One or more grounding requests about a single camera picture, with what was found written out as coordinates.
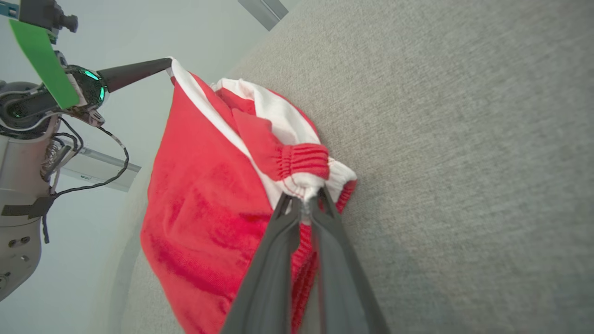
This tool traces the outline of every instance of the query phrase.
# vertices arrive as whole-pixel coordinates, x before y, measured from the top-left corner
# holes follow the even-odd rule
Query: gray fabric surface
[[[134,265],[128,302],[122,315],[121,332],[125,334],[183,334],[161,283],[141,251]]]
[[[359,175],[393,333],[594,328],[594,2],[304,0],[233,71]]]

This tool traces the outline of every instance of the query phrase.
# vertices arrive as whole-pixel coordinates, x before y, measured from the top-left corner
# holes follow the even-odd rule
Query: red cloth
[[[270,179],[286,182],[295,172],[328,178],[324,146],[284,145],[271,132],[271,122],[256,116],[253,100],[226,89],[214,92],[194,79]],[[273,208],[249,158],[173,82],[173,103],[154,161],[141,244],[184,331],[215,334],[231,308]],[[343,189],[339,210],[355,182]],[[310,227],[302,224],[301,243],[292,257],[293,331],[301,323],[316,268]]]

